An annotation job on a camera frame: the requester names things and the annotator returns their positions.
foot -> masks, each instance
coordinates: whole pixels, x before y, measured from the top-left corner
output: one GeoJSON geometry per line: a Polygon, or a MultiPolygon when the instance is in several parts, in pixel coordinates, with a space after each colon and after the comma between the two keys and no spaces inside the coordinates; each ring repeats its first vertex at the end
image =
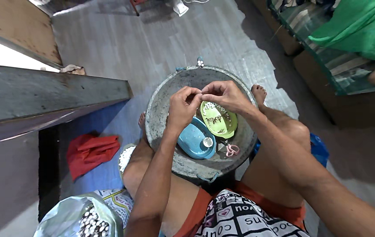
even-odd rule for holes
{"type": "Polygon", "coordinates": [[[138,125],[142,130],[142,138],[147,140],[147,132],[145,131],[145,112],[139,116],[138,125]]]}
{"type": "Polygon", "coordinates": [[[256,103],[258,103],[258,106],[264,106],[264,101],[266,98],[266,90],[260,86],[260,85],[253,85],[251,90],[253,96],[255,97],[256,103]]]}

round metal tub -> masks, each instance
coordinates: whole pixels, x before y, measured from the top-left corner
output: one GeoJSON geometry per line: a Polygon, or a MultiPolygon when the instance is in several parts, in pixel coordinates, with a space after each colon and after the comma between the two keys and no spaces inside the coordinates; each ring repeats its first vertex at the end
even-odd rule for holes
{"type": "MultiPolygon", "coordinates": [[[[218,67],[187,67],[187,70],[176,72],[168,76],[161,83],[151,97],[145,120],[148,142],[156,151],[160,145],[165,128],[169,102],[172,94],[184,86],[204,88],[212,81],[234,81],[250,101],[256,105],[249,88],[233,73],[218,67]]],[[[237,115],[238,127],[229,143],[237,145],[240,153],[236,156],[226,157],[224,152],[217,151],[210,159],[195,160],[190,158],[179,146],[176,146],[173,158],[173,172],[190,180],[201,177],[211,180],[222,176],[239,167],[249,156],[256,143],[256,134],[252,131],[245,119],[237,115]]]]}

black and white print fabric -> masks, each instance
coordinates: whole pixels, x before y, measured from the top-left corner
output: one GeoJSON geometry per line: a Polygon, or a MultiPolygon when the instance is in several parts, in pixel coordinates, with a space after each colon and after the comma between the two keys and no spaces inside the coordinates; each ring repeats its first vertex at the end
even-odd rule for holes
{"type": "Polygon", "coordinates": [[[208,205],[195,236],[308,237],[308,234],[280,218],[270,217],[255,202],[225,189],[208,205]]]}

shorts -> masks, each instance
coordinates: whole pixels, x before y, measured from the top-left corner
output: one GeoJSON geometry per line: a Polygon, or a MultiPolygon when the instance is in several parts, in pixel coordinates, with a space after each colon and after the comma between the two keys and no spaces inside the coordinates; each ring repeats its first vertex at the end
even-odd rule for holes
{"type": "MultiPolygon", "coordinates": [[[[305,230],[303,220],[306,214],[306,209],[304,207],[304,204],[301,207],[297,207],[297,208],[285,207],[283,205],[274,203],[264,198],[262,195],[253,191],[251,188],[249,188],[248,186],[246,186],[240,181],[236,181],[234,187],[231,188],[230,190],[235,193],[238,193],[239,195],[245,198],[248,198],[254,201],[268,215],[281,218],[301,228],[302,230],[305,230]]],[[[174,235],[174,237],[189,236],[190,232],[192,232],[192,229],[194,229],[195,227],[196,229],[199,228],[199,225],[202,224],[203,218],[205,217],[208,204],[214,198],[215,197],[212,197],[209,193],[207,193],[205,190],[200,188],[196,196],[195,202],[193,203],[193,206],[190,209],[189,215],[187,216],[180,230],[174,235]]]]}

electric cord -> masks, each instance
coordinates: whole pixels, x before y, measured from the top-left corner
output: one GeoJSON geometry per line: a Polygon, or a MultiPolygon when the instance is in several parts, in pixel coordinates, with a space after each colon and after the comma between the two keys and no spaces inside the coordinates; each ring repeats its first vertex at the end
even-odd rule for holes
{"type": "Polygon", "coordinates": [[[183,0],[185,3],[206,3],[208,2],[209,0],[206,0],[205,2],[201,2],[201,1],[196,1],[196,0],[191,0],[190,2],[186,1],[186,0],[183,0]]]}

